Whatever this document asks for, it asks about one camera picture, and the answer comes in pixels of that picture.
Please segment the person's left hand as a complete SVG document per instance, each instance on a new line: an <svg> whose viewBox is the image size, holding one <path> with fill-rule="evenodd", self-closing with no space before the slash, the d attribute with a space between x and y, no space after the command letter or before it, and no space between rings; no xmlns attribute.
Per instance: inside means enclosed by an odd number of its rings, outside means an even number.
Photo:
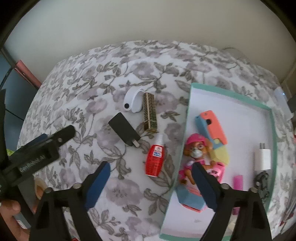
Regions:
<svg viewBox="0 0 296 241"><path fill-rule="evenodd" d="M5 193L1 200L1 217L16 240L29 240L30 230L23 229L15 219L15 215L21 212L20 200L24 201L24 198L18 187Z"/></svg>

